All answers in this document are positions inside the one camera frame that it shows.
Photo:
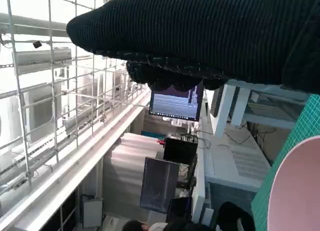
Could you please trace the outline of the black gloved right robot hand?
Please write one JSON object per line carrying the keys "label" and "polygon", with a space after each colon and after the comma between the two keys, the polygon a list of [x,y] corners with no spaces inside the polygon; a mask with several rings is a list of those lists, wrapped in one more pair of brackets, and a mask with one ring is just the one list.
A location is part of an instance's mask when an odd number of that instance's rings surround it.
{"label": "black gloved right robot hand", "polygon": [[236,80],[320,92],[320,0],[111,0],[66,32],[153,91]]}

